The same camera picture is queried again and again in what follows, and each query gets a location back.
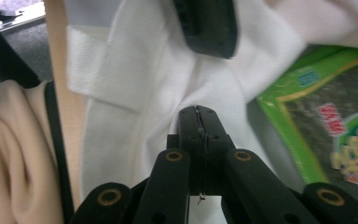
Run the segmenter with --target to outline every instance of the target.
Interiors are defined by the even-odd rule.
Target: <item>white towel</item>
[[[240,32],[231,60],[192,52],[172,1],[111,4],[118,7],[106,15],[110,26],[107,18],[76,21],[70,16],[74,11],[68,12],[73,24],[67,30],[69,88],[88,97],[83,198],[105,182],[133,187],[147,178],[165,149],[166,135],[176,131],[177,113],[189,105],[215,110],[236,147],[254,151],[269,165],[246,118],[246,104],[276,80],[307,43],[358,47],[358,37],[353,38],[358,35],[358,10],[352,10],[352,3],[235,1]],[[98,12],[95,5],[93,14]],[[200,205],[193,202],[189,223],[224,223],[219,207],[215,197]]]

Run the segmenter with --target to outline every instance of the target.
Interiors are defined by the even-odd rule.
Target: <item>brass screw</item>
[[[183,155],[182,155],[182,153],[179,153],[177,151],[172,151],[172,152],[167,153],[165,158],[168,161],[179,161],[183,158]]]
[[[342,206],[345,203],[345,200],[341,197],[341,195],[331,189],[318,189],[316,193],[325,203],[329,203],[334,206]]]
[[[121,192],[118,189],[106,189],[98,195],[98,204],[102,206],[110,206],[121,199]]]
[[[236,151],[234,154],[235,158],[240,161],[249,161],[252,159],[251,154],[243,151]]]

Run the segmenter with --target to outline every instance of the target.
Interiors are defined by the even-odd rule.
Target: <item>green border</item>
[[[284,103],[319,90],[334,77],[357,65],[358,49],[323,47],[297,60],[281,78],[257,98],[261,108],[288,146],[297,169],[307,184],[328,183],[329,180],[291,119]],[[317,72],[319,81],[305,87],[298,85],[297,78],[312,71]]]

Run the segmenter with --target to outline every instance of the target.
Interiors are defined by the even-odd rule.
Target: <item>beige cloth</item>
[[[63,223],[45,87],[0,84],[0,224]]]

